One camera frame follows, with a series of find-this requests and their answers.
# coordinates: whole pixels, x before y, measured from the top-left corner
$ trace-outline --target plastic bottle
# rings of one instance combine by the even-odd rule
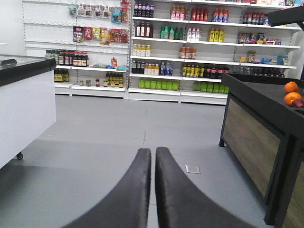
[[[171,9],[171,16],[170,16],[171,20],[175,20],[175,13],[176,13],[176,9],[175,6],[173,6]]]
[[[171,29],[170,29],[169,39],[174,39],[174,27],[171,27]]]
[[[214,32],[214,40],[213,42],[218,42],[219,41],[219,30],[218,28]]]
[[[215,33],[214,28],[212,28],[210,30],[210,32],[209,32],[209,38],[208,38],[209,42],[213,42],[214,41],[214,33]]]
[[[166,70],[165,62],[161,62],[161,75],[163,76],[166,75],[165,70]]]
[[[147,57],[151,56],[151,45],[147,45],[147,47],[146,47],[146,56]]]
[[[168,38],[169,38],[168,26],[165,26],[165,29],[163,32],[163,39],[168,39]]]

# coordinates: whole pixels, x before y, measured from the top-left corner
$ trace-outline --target green bottle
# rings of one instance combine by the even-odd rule
[[[214,93],[218,93],[219,92],[219,84],[218,83],[214,83],[213,84],[213,92]]]
[[[207,92],[208,93],[212,93],[213,92],[213,83],[212,82],[208,82],[208,84],[207,84]]]
[[[207,83],[206,82],[202,82],[200,84],[200,91],[201,92],[207,92]]]

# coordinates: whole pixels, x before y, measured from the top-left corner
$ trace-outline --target beverage bottle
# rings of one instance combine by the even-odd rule
[[[161,75],[166,75],[165,72],[166,71],[166,67],[165,67],[165,63],[164,62],[161,62]]]
[[[193,7],[192,12],[191,12],[191,20],[196,20],[196,8]]]
[[[180,6],[177,6],[176,8],[176,11],[175,11],[175,19],[176,20],[179,20],[180,19],[180,14],[181,14],[181,11],[180,11]]]
[[[146,17],[146,4],[142,5],[142,17],[145,18]]]
[[[150,5],[150,18],[154,17],[154,5]]]
[[[214,13],[213,13],[213,22],[217,22],[219,19],[219,11],[218,8],[215,8]]]
[[[146,5],[146,18],[149,18],[150,17],[150,5],[147,4]]]
[[[134,17],[138,17],[138,4],[137,2],[134,3]]]
[[[150,56],[151,56],[151,45],[147,45],[147,48],[146,48],[146,56],[147,56],[147,57],[150,57]]]
[[[205,11],[204,11],[204,21],[208,21],[208,16],[209,16],[209,10],[205,9]]]
[[[171,9],[170,19],[175,20],[175,13],[176,13],[176,9],[175,9],[175,6],[173,6]]]
[[[224,12],[223,9],[219,9],[218,22],[223,22]]]
[[[225,34],[224,34],[224,30],[221,29],[221,30],[219,31],[219,34],[218,34],[218,41],[219,41],[219,42],[224,42],[224,35],[225,35]]]
[[[198,8],[197,10],[196,10],[196,16],[195,16],[195,20],[196,21],[199,21],[200,20],[200,12],[202,11],[202,9],[201,8]]]
[[[169,38],[169,31],[168,26],[165,26],[164,32],[163,32],[163,38],[168,39]]]
[[[183,28],[180,29],[180,32],[179,32],[179,39],[180,39],[180,40],[184,40],[184,29],[183,29]]]
[[[214,40],[213,42],[218,42],[219,41],[219,30],[218,28],[214,32]]]
[[[214,42],[214,33],[215,33],[214,28],[212,28],[209,32],[209,39],[208,39],[209,42]]]
[[[158,64],[155,64],[155,67],[154,67],[154,75],[155,75],[155,76],[158,76],[158,75],[159,75],[159,71],[160,71],[160,67],[158,66]]]
[[[174,27],[171,27],[171,29],[170,29],[169,39],[174,39]]]

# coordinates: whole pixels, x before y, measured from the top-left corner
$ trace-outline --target juice bottle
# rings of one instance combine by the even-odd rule
[[[170,19],[175,20],[175,13],[176,13],[176,9],[175,9],[175,6],[173,6],[172,9],[171,9]]]
[[[214,40],[213,42],[218,42],[219,41],[219,30],[218,28],[214,32]]]
[[[209,42],[214,42],[214,33],[215,33],[214,28],[212,28],[209,32],[209,38],[208,38]]]
[[[218,22],[219,20],[219,11],[218,8],[215,8],[214,13],[213,13],[213,22]]]
[[[146,56],[147,57],[151,56],[151,45],[147,45],[147,47],[146,47]]]
[[[224,30],[221,29],[221,30],[219,31],[218,41],[219,41],[219,42],[224,42],[224,36],[225,36]]]

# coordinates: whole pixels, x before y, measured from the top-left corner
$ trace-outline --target green can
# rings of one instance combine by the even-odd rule
[[[167,82],[167,90],[172,90],[172,82]]]
[[[207,83],[206,82],[202,82],[200,84],[200,91],[201,92],[207,92]]]
[[[140,79],[140,80],[138,81],[138,88],[140,88],[140,89],[143,89],[143,88],[144,88],[144,80],[143,80],[143,79]]]
[[[213,92],[214,93],[218,93],[219,92],[219,84],[218,83],[214,83],[213,84]]]
[[[173,82],[172,83],[172,90],[178,91],[178,89],[179,89],[179,83],[178,82]]]
[[[212,93],[213,92],[213,83],[212,82],[208,82],[208,84],[207,84],[207,92],[208,93]]]
[[[162,89],[162,82],[161,81],[157,81],[156,82],[156,89]]]
[[[161,82],[161,89],[167,89],[167,82],[166,81],[162,81]]]
[[[156,81],[150,82],[150,89],[156,89]]]
[[[144,88],[145,89],[150,89],[150,81],[149,80],[145,80],[145,82],[144,82]]]

